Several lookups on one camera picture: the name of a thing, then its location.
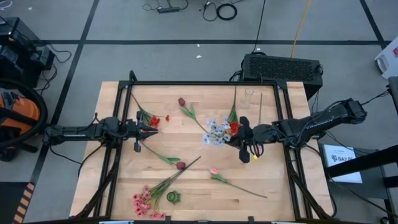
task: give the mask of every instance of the wooden table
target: wooden table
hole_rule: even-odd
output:
[[[99,119],[112,116],[117,86],[117,82],[103,82],[96,107]],[[302,83],[288,83],[288,87],[294,118],[308,116],[310,112]],[[254,90],[254,94],[250,98],[250,107],[244,109],[241,100],[247,88]],[[264,155],[257,162],[243,164],[238,158],[239,151],[235,148],[227,145],[219,148],[203,145],[203,130],[180,111],[177,99],[182,97],[188,104],[193,103],[200,124],[206,126],[208,118],[221,121],[230,112],[234,86],[139,85],[133,86],[132,92],[148,112],[162,116],[170,115],[169,122],[162,118],[159,134],[146,139],[147,146],[164,156],[179,157],[186,163],[201,156],[201,159],[185,171],[167,191],[180,192],[182,201],[172,205],[164,195],[160,203],[160,212],[170,215],[172,220],[245,221],[248,220],[248,216],[253,216],[255,221],[294,220],[281,144],[266,145]],[[261,122],[270,124],[278,120],[272,87],[237,87],[238,116],[248,117],[252,127],[259,122],[261,93]],[[281,100],[284,109],[283,95]],[[131,99],[129,118],[135,118],[137,110],[137,104]],[[177,171],[175,166],[168,165],[144,147],[141,153],[134,152],[134,142],[135,139],[129,139],[123,144],[112,219],[147,219],[136,217],[132,196],[139,193],[145,184],[154,186]],[[316,141],[310,142],[309,145],[317,148]],[[89,142],[86,156],[96,147],[98,142]],[[78,179],[71,215],[77,214],[97,190],[104,152],[104,149],[98,151],[85,162]],[[302,160],[309,191],[325,211],[332,214],[321,159],[314,152],[303,149]],[[218,169],[233,184],[266,195],[268,198],[253,196],[211,180],[209,169],[212,167]],[[107,197],[106,192],[102,213],[105,211]]]

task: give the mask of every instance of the black hose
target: black hose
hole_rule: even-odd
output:
[[[32,100],[40,110],[40,117],[35,126],[30,128],[26,133],[14,139],[0,142],[0,149],[5,149],[7,147],[17,146],[19,143],[22,143],[39,133],[46,124],[49,114],[43,98],[31,87],[8,78],[0,78],[0,87],[5,89],[18,89],[26,98]]]

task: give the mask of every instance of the gray floor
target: gray floor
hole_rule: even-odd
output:
[[[99,0],[88,40],[254,40],[261,15],[262,1],[237,3],[238,15],[232,21],[204,21],[199,0],[189,0],[181,12],[158,14],[141,6],[153,0]],[[41,39],[79,40],[93,0],[24,0],[2,11],[2,16],[19,16]],[[397,0],[366,0],[385,40],[398,35]],[[172,0],[175,5],[182,0]],[[305,0],[268,0],[259,38],[292,40],[305,7]],[[214,12],[208,11],[211,17]],[[300,32],[299,40],[377,40],[359,0],[314,0]],[[77,45],[54,45],[75,53]],[[253,45],[84,45],[65,104],[61,125],[88,123],[102,81],[127,79],[134,70],[139,80],[227,80],[238,70],[244,54]],[[288,57],[291,45],[259,45],[268,55]],[[295,57],[315,59],[324,66],[324,86],[319,108],[331,102],[354,98],[366,101],[385,90],[373,59],[378,45],[298,45]],[[44,93],[50,117],[57,104],[72,59],[56,64],[58,77]],[[398,116],[389,97],[366,105],[367,120],[359,125],[341,125],[332,133],[343,143],[363,148],[382,149],[394,144],[398,136]],[[329,138],[322,143],[336,144]],[[54,150],[81,161],[84,143],[65,143]],[[29,181],[38,153],[21,152],[12,162],[0,163],[0,181]],[[26,222],[66,218],[77,180],[77,165],[47,154]],[[388,173],[397,172],[389,166]],[[397,192],[392,192],[398,202]],[[342,220],[377,223],[384,216],[372,206],[350,194],[334,192]]]

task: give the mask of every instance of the orange vacuum cleaner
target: orange vacuum cleaner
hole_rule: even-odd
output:
[[[17,95],[17,89],[24,96]],[[41,133],[47,120],[47,107],[31,87],[0,78],[0,160],[10,161],[19,149],[37,152],[25,143]]]

